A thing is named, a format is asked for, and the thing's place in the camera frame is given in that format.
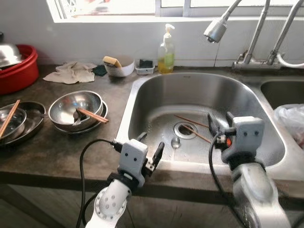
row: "dark countertop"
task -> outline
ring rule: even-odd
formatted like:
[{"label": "dark countertop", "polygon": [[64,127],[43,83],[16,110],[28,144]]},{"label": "dark countertop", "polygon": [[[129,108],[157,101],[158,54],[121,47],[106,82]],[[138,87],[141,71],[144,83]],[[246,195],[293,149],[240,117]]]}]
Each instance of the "dark countertop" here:
[{"label": "dark countertop", "polygon": [[[189,69],[177,68],[176,71],[189,71]],[[40,102],[48,110],[57,98],[67,93],[92,90],[106,101],[109,109],[107,118],[110,121],[108,124],[101,124],[89,133],[66,135],[57,131],[51,121],[46,118],[43,128],[33,138],[14,147],[0,148],[0,181],[2,183],[81,190],[79,156],[82,149],[94,139],[113,140],[116,137],[132,83],[141,77],[135,72],[126,78],[95,76],[94,82],[72,85],[47,82],[42,79],[54,70],[55,66],[40,66],[39,79],[22,91],[2,95],[0,107],[21,99],[21,101]],[[229,68],[205,68],[203,71],[234,78],[240,76],[238,73],[230,72]],[[191,72],[202,72],[202,69],[191,68]],[[110,145],[102,142],[88,149],[84,158],[87,190],[97,191],[104,185],[108,175],[116,171],[119,155]],[[230,177],[220,176],[219,178],[225,190],[231,192]],[[289,194],[288,200],[282,197],[283,205],[287,208],[297,208],[293,201],[304,198],[304,193],[301,193],[304,183],[290,181],[277,184]],[[224,203],[210,174],[159,170],[137,194],[205,203]]]}]

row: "sink drain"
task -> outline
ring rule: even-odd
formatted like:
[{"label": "sink drain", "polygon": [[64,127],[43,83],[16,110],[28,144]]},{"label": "sink drain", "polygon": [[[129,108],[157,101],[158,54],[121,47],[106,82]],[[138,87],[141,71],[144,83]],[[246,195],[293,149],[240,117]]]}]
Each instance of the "sink drain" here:
[{"label": "sink drain", "polygon": [[187,126],[188,128],[191,128],[196,133],[198,132],[198,129],[193,124],[188,122],[179,122],[174,126],[174,133],[182,139],[193,139],[196,135],[192,133],[189,129],[185,128],[183,125]]}]

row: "orange component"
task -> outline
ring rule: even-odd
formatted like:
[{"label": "orange component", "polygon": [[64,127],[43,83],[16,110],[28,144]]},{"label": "orange component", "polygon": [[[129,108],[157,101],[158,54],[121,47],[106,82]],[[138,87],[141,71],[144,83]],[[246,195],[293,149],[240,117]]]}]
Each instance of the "orange component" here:
[{"label": "orange component", "polygon": [[227,145],[227,147],[230,147],[232,145],[232,141],[230,138],[226,139],[226,145]]}]

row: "dish soap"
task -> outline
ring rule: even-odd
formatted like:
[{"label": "dish soap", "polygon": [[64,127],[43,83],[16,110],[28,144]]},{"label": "dish soap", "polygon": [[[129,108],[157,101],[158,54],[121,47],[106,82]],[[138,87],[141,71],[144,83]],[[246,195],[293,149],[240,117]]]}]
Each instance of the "dish soap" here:
[{"label": "dish soap", "polygon": [[171,24],[166,24],[166,33],[163,35],[163,42],[158,48],[158,71],[162,74],[168,74],[173,71],[175,46],[172,43],[171,29],[175,27]]}]

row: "sink basin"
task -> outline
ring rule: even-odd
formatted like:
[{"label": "sink basin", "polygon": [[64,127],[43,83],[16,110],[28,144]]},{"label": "sink basin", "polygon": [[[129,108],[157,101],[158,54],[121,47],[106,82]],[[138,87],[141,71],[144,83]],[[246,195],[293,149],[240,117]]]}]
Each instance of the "sink basin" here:
[{"label": "sink basin", "polygon": [[[264,137],[256,158],[265,166],[276,165],[284,158],[284,143],[253,91],[235,79],[214,74],[174,73],[137,80],[116,139],[123,143],[147,132],[143,143],[148,145],[149,157],[163,141],[162,160],[169,167],[172,168],[174,163],[187,167],[207,165],[210,144],[183,128],[182,124],[211,140],[209,129],[175,115],[208,125],[207,114],[212,112],[223,127],[228,127],[225,119],[227,111],[234,116],[264,119]],[[176,136],[180,139],[179,147],[172,147],[171,141]],[[213,162],[216,166],[228,167],[221,161],[219,150],[215,150]]]},{"label": "sink basin", "polygon": [[268,81],[262,84],[261,91],[273,109],[304,103],[304,81]]}]

